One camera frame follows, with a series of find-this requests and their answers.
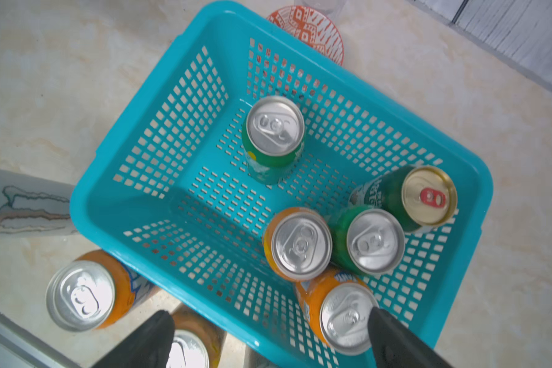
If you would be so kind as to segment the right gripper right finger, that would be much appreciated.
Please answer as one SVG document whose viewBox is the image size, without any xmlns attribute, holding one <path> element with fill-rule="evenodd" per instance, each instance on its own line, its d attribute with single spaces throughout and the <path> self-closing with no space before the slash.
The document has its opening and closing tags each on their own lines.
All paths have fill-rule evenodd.
<svg viewBox="0 0 552 368">
<path fill-rule="evenodd" d="M 452 368 L 451 364 L 384 309 L 372 308 L 367 330 L 378 368 Z"/>
</svg>

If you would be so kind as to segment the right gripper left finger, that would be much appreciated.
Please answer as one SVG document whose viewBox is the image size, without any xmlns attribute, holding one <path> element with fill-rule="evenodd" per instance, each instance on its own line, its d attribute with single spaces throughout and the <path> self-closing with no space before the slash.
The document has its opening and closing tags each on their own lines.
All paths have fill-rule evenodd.
<svg viewBox="0 0 552 368">
<path fill-rule="evenodd" d="M 93 367 L 166 367 L 175 325 L 168 311 L 157 311 Z"/>
</svg>

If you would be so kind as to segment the orange soda can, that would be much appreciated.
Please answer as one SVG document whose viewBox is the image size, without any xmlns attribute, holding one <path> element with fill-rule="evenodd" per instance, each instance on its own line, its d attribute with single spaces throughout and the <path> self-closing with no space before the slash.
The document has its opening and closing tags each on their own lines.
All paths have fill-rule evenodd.
<svg viewBox="0 0 552 368">
<path fill-rule="evenodd" d="M 322 342 L 348 356 L 371 348 L 368 319 L 379 305 L 374 293 L 355 274 L 329 267 L 316 278 L 294 286 L 305 320 Z"/>
<path fill-rule="evenodd" d="M 173 341 L 167 367 L 219 366 L 225 331 L 184 303 L 172 313 Z"/>
<path fill-rule="evenodd" d="M 269 222 L 263 236 L 271 269 L 289 282 L 306 282 L 331 262 L 333 240 L 325 219 L 305 207 L 291 207 Z"/>
<path fill-rule="evenodd" d="M 60 328 L 104 329 L 153 297 L 159 288 L 103 250 L 61 268 L 48 283 L 46 307 Z"/>
</svg>

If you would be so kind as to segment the green soda can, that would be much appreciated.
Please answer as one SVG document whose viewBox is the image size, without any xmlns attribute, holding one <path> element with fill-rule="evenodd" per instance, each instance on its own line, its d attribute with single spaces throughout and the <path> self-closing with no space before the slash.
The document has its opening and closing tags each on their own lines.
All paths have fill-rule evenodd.
<svg viewBox="0 0 552 368">
<path fill-rule="evenodd" d="M 242 124 L 248 172 L 264 185 L 284 179 L 305 147 L 305 119 L 297 105 L 282 96 L 258 100 Z"/>
<path fill-rule="evenodd" d="M 337 210 L 325 217 L 331 231 L 331 262 L 343 270 L 375 276 L 388 273 L 401 262 L 405 233 L 392 214 L 370 205 Z"/>
</svg>

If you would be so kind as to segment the brown gold drink can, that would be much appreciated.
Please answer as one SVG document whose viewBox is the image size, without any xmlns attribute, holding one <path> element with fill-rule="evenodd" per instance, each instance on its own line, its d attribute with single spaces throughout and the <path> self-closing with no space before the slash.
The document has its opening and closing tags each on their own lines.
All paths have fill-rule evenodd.
<svg viewBox="0 0 552 368">
<path fill-rule="evenodd" d="M 458 194 L 451 177 L 440 168 L 407 165 L 358 186 L 348 204 L 383 209 L 403 231 L 425 233 L 454 216 Z"/>
</svg>

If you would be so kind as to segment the teal plastic basket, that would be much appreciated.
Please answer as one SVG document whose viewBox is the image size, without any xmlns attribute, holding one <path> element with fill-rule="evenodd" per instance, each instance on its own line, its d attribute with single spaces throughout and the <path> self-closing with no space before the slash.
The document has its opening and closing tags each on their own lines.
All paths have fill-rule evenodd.
<svg viewBox="0 0 552 368">
<path fill-rule="evenodd" d="M 295 102 L 305 148 L 288 177 L 248 174 L 242 125 L 266 95 Z M 281 367 L 373 367 L 371 352 L 315 336 L 262 235 L 280 211 L 323 216 L 360 184 L 408 164 L 455 183 L 446 225 L 407 236 L 397 270 L 366 284 L 435 346 L 493 196 L 470 150 L 325 56 L 235 2 L 202 8 L 127 105 L 76 185 L 71 217 L 87 239 Z"/>
</svg>

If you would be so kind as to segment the white monster energy can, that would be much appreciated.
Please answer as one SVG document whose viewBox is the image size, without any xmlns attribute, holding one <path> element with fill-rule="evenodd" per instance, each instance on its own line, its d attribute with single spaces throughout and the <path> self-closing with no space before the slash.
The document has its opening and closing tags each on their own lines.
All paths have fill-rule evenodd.
<svg viewBox="0 0 552 368">
<path fill-rule="evenodd" d="M 74 186 L 0 170 L 0 238 L 70 236 Z"/>
</svg>

